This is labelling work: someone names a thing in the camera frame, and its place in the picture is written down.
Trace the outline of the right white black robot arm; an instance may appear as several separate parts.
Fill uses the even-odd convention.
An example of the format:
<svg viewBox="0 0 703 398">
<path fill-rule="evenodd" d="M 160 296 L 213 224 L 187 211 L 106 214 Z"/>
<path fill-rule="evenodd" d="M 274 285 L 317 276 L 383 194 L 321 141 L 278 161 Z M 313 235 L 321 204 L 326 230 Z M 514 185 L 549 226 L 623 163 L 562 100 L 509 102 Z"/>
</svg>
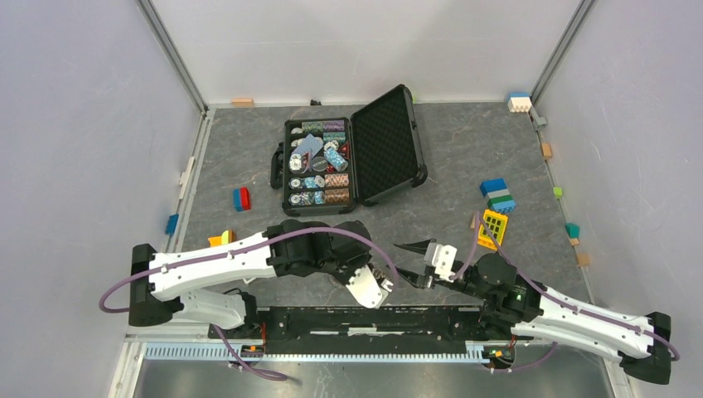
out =
<svg viewBox="0 0 703 398">
<path fill-rule="evenodd" d="M 667 314 L 628 315 L 571 298 L 526 277 L 502 250 L 465 267 L 456 260 L 454 247 L 435 240 L 400 248 L 424 257 L 423 274 L 398 271 L 414 287 L 439 285 L 481 300 L 477 328 L 484 339 L 550 340 L 599 355 L 640 381 L 656 385 L 670 381 L 674 356 L 668 346 Z"/>
</svg>

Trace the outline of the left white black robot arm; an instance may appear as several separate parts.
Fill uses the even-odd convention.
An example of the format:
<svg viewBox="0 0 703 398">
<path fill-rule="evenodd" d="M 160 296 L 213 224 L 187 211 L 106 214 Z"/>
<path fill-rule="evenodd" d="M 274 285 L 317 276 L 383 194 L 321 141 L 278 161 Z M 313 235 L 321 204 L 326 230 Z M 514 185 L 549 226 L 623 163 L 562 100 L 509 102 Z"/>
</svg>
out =
<svg viewBox="0 0 703 398">
<path fill-rule="evenodd" d="M 128 323 L 152 327 L 185 318 L 252 337 L 260 327 L 255 299 L 213 293 L 211 286 L 245 279 L 327 274 L 364 308 L 379 308 L 399 281 L 390 257 L 360 221 L 329 226 L 286 220 L 233 243 L 179 253 L 134 246 Z"/>
</svg>

